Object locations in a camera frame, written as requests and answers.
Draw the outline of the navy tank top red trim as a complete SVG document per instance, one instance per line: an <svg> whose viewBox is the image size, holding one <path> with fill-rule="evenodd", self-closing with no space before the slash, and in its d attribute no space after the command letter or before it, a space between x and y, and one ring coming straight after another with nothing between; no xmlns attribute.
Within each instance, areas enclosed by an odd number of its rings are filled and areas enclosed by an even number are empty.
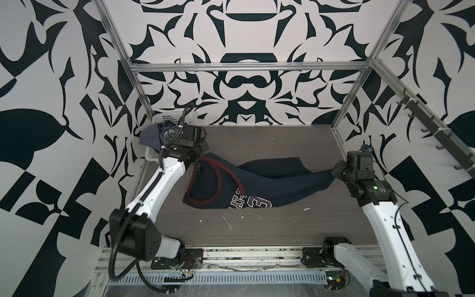
<svg viewBox="0 0 475 297"><path fill-rule="evenodd" d="M183 202L196 209L283 207L327 189L331 170L311 172L298 157L236 166L208 153L195 164Z"/></svg>

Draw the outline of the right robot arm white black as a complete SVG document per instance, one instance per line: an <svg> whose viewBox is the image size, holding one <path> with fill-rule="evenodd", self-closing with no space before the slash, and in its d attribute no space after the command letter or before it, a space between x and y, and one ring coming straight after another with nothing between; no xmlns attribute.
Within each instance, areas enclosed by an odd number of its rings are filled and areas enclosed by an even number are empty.
<svg viewBox="0 0 475 297"><path fill-rule="evenodd" d="M385 261L385 270L361 256L350 241L341 236L327 237L322 256L346 269L371 297L446 297L436 289L425 271L403 226L401 205L391 185L378 180L373 169L373 148L363 145L349 151L332 175L344 182L357 200L376 235Z"/></svg>

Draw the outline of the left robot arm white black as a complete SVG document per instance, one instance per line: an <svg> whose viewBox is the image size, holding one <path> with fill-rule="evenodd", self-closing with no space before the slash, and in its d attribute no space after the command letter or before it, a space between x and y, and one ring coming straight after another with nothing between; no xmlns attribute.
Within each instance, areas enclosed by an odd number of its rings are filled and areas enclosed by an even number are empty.
<svg viewBox="0 0 475 297"><path fill-rule="evenodd" d="M110 263L115 263L119 253L147 262L179 256L183 244L161 235L155 222L174 185L190 165L209 152L206 136L202 127L181 124L178 131L166 139L158 153L158 169L152 178L125 209L115 209L110 215Z"/></svg>

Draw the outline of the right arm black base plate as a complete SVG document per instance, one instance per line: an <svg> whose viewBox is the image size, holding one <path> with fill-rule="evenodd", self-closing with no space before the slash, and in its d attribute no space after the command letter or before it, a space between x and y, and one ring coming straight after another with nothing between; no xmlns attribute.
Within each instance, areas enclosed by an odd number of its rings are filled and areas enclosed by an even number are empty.
<svg viewBox="0 0 475 297"><path fill-rule="evenodd" d="M302 264L307 268L334 267L335 264L330 257L330 252L325 248L303 248Z"/></svg>

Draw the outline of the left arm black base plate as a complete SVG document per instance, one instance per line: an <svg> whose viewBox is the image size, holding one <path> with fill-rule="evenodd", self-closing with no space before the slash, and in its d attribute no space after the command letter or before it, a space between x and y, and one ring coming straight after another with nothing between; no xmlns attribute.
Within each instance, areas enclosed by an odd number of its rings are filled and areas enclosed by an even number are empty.
<svg viewBox="0 0 475 297"><path fill-rule="evenodd" d="M203 249L184 248L179 250L175 258L156 257L152 261L152 270L193 269L200 266L204 257Z"/></svg>

